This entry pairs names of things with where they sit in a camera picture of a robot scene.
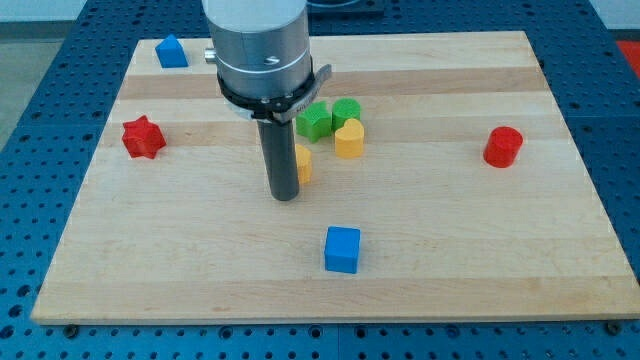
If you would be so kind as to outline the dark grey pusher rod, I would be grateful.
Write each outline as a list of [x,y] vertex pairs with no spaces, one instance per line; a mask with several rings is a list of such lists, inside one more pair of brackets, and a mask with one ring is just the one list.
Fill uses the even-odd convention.
[[294,199],[299,180],[292,123],[259,121],[258,132],[271,195],[279,201]]

